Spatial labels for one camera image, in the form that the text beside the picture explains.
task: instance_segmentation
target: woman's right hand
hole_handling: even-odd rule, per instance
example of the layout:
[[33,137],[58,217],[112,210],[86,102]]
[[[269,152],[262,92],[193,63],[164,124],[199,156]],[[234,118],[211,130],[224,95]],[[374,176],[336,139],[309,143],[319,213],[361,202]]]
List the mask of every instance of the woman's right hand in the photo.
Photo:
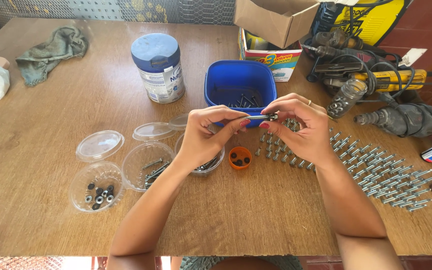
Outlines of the woman's right hand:
[[[291,93],[271,102],[261,114],[278,114],[278,121],[263,121],[259,126],[281,138],[300,158],[322,166],[338,159],[329,142],[326,110],[301,95]],[[293,132],[281,124],[286,118],[296,118],[301,130]]]

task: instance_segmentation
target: blue bucket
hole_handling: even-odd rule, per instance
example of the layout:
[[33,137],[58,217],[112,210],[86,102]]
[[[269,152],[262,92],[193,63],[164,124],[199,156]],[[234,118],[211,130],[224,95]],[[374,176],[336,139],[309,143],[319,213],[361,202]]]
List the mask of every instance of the blue bucket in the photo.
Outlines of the blue bucket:
[[[204,100],[208,106],[237,104],[242,94],[250,100],[254,97],[260,107],[231,109],[261,115],[261,111],[278,96],[271,69],[263,63],[248,60],[220,60],[208,67],[204,82]],[[247,127],[259,126],[261,122],[252,120]]]

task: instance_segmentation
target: hand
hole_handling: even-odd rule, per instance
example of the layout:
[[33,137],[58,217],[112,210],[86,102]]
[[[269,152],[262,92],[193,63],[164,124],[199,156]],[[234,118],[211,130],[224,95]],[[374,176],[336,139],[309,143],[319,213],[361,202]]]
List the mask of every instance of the hand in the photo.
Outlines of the hand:
[[[224,105],[194,109],[189,112],[188,125],[184,133],[181,149],[176,158],[188,164],[187,169],[194,170],[212,160],[223,149],[226,142],[239,130],[246,130],[249,119],[240,117],[249,114],[232,110]],[[208,130],[212,123],[222,122],[225,126],[214,134]]]
[[[287,144],[300,158],[321,166],[336,156],[329,143],[326,110],[301,95],[291,93],[271,102],[261,114],[278,114],[277,121],[263,121],[259,126],[268,129]],[[280,122],[296,118],[301,130],[292,132]]]

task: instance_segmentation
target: cardboard box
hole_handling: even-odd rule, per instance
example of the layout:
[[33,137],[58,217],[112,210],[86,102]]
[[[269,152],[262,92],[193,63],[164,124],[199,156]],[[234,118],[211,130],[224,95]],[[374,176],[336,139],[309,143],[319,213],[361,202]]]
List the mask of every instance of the cardboard box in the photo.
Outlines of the cardboard box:
[[245,31],[241,27],[239,28],[237,38],[239,43],[239,59],[259,61],[267,65],[273,72],[274,81],[276,82],[287,82],[290,79],[303,51],[299,41],[282,50],[248,49]]
[[280,48],[309,33],[317,0],[236,0],[234,24]]

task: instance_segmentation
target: glass jar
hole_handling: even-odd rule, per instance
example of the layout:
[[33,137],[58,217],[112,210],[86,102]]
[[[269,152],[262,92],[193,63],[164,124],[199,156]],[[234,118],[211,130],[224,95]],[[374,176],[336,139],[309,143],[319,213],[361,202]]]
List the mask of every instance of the glass jar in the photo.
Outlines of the glass jar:
[[326,108],[328,115],[333,118],[343,117],[363,97],[367,90],[368,86],[363,81],[358,79],[347,80]]

